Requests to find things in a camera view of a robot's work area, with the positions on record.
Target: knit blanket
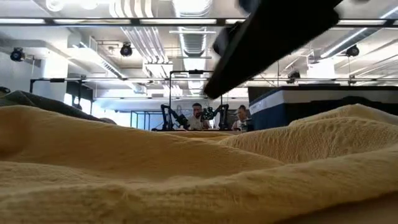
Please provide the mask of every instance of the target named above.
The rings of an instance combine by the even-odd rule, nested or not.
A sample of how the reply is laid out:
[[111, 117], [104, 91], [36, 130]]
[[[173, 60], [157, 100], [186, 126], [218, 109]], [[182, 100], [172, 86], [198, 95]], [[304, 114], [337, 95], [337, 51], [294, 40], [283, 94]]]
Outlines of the knit blanket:
[[0, 223], [274, 223], [398, 191], [398, 117], [344, 106], [232, 136], [0, 108]]

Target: person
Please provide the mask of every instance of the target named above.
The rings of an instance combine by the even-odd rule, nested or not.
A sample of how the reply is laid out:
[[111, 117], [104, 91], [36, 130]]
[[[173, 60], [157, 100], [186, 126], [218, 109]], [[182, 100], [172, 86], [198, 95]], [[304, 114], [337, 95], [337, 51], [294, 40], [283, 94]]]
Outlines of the person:
[[204, 130], [210, 128], [210, 122], [207, 120], [202, 120], [201, 118], [201, 104], [194, 103], [192, 105], [193, 116], [188, 118], [188, 123], [190, 125], [190, 130]]
[[241, 105], [237, 112], [236, 116], [238, 117], [238, 120], [234, 122], [232, 125], [232, 130], [237, 130], [240, 129], [242, 130], [242, 125], [245, 124], [245, 120], [247, 120], [248, 115], [246, 114], [246, 107], [244, 105]]

